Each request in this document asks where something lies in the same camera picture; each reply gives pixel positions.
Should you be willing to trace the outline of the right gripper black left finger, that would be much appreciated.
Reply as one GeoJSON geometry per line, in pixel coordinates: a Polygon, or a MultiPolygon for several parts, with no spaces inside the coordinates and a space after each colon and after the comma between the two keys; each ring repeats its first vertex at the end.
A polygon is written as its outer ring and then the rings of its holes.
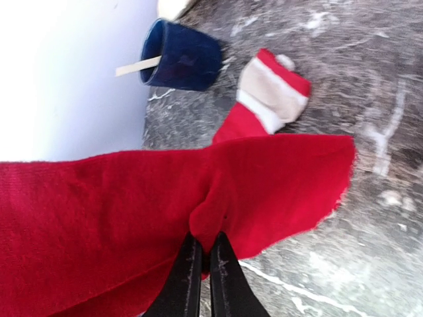
{"type": "Polygon", "coordinates": [[[197,317],[200,311],[202,246],[188,233],[167,280],[143,317],[197,317]]]}

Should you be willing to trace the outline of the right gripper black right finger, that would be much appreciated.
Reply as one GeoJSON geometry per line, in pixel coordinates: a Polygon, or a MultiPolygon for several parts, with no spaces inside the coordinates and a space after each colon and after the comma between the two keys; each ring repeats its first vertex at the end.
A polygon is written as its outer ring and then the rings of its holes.
{"type": "Polygon", "coordinates": [[[270,317],[254,295],[227,235],[219,233],[210,252],[211,315],[270,317]]]}

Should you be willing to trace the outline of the red santa sock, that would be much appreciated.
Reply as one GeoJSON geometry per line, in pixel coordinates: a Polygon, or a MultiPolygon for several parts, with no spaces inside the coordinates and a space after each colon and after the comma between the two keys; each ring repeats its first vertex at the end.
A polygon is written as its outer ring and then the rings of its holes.
{"type": "Polygon", "coordinates": [[[1,164],[1,315],[135,316],[158,295],[187,233],[238,258],[315,228],[346,191],[345,135],[236,139],[1,164]]]}

